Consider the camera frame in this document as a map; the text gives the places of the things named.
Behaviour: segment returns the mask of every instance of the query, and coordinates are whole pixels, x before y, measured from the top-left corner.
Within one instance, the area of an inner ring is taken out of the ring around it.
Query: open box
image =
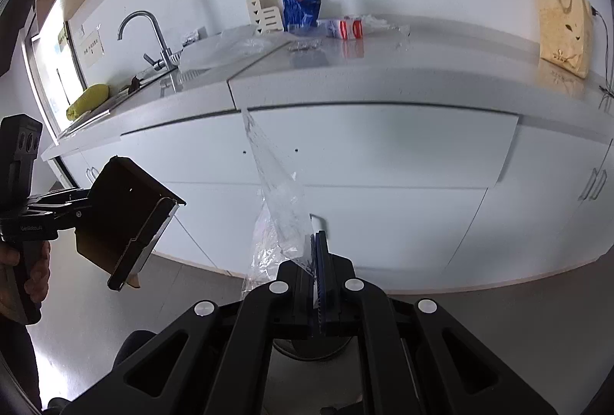
[[[110,289],[138,288],[139,271],[185,201],[125,157],[109,160],[87,199],[91,207],[76,223],[77,252],[111,275]]]

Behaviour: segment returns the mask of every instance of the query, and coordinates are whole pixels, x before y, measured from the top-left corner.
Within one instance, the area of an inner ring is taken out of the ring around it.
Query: yellow cloth
[[[109,98],[109,87],[106,84],[95,84],[87,88],[66,110],[66,118],[74,121],[84,112],[94,110]]]

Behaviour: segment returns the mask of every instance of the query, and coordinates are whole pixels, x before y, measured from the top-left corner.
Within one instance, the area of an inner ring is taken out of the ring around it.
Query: silver screw
[[[194,313],[196,313],[198,316],[207,316],[213,313],[215,309],[216,305],[214,305],[211,301],[200,301],[194,306]]]
[[[288,284],[286,282],[273,282],[269,285],[269,290],[274,294],[283,294],[288,290]]]
[[[431,301],[430,299],[422,299],[418,303],[418,309],[423,313],[431,314],[437,311],[437,303],[435,303],[435,301]]]
[[[357,278],[351,278],[346,281],[346,288],[348,290],[359,291],[365,288],[365,283],[362,280],[358,280]]]

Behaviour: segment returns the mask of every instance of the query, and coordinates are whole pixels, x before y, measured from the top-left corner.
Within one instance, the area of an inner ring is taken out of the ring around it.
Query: paper bag
[[[587,0],[537,0],[540,57],[584,79],[593,50],[593,19]]]

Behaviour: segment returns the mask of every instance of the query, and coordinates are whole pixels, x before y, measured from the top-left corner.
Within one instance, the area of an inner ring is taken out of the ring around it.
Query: gray floor
[[[72,232],[52,244],[50,292],[30,327],[43,404],[73,399],[111,368],[135,329],[160,331],[200,299],[239,298],[241,280],[152,257],[141,288],[120,293],[74,249]],[[561,415],[576,415],[614,364],[614,252],[569,273],[493,290],[434,296]],[[357,347],[326,364],[275,351],[265,406],[270,415],[317,415],[360,395]]]

